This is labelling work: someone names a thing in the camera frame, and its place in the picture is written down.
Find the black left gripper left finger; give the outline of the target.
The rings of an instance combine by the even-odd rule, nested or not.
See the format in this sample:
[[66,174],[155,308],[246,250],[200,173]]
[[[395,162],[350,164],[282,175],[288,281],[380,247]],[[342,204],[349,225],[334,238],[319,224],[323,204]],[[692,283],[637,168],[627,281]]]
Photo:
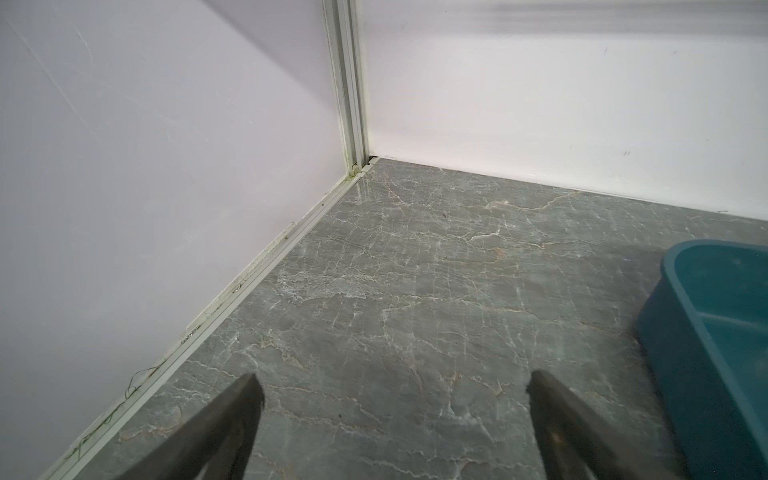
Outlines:
[[237,378],[122,479],[242,479],[265,394],[253,373]]

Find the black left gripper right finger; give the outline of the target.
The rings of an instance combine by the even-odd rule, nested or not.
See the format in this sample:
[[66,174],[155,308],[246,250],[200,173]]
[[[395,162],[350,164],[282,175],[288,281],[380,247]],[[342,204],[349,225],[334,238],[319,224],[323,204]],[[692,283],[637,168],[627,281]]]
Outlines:
[[546,370],[527,385],[529,411],[548,479],[676,479]]

